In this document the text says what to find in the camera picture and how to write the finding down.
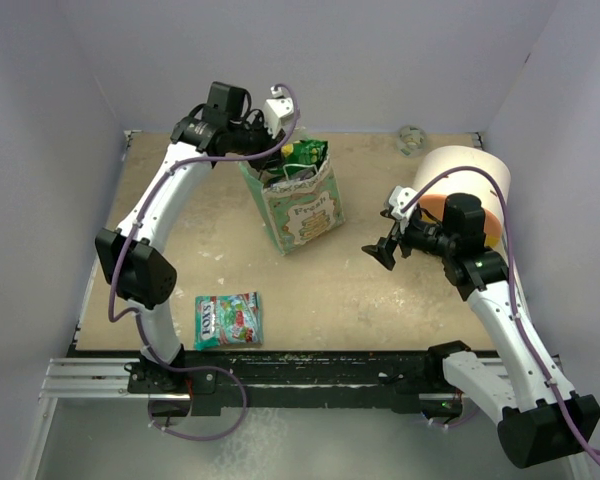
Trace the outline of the green Fox's bag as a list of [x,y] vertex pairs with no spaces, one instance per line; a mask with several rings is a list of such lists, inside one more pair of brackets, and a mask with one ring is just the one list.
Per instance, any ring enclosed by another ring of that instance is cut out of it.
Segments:
[[282,172],[285,176],[308,169],[317,172],[328,153],[328,142],[317,139],[299,140],[285,145],[282,150],[284,163]]

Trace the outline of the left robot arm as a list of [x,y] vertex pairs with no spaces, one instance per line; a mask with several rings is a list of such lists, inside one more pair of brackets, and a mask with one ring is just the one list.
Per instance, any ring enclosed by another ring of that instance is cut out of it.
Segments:
[[96,235],[109,285],[108,319],[116,323],[129,315],[140,335],[133,381],[174,392],[190,373],[170,309],[177,271],[164,250],[194,189],[219,163],[246,161],[264,168],[279,161],[298,119],[296,96],[283,83],[273,85],[256,108],[248,90],[213,82],[206,101],[174,125],[165,156],[138,203],[115,228]]

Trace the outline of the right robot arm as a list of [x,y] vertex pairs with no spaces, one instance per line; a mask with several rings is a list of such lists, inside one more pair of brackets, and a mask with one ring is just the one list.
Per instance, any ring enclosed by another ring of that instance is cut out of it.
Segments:
[[500,377],[460,341],[429,349],[426,383],[467,394],[493,421],[509,461],[527,468],[583,451],[600,419],[592,395],[579,395],[548,354],[519,299],[503,256],[486,244],[486,212],[478,197],[446,197],[440,220],[415,203],[417,193],[396,187],[382,216],[390,233],[363,247],[386,269],[394,252],[415,250],[441,258],[448,281],[486,329],[506,371]]

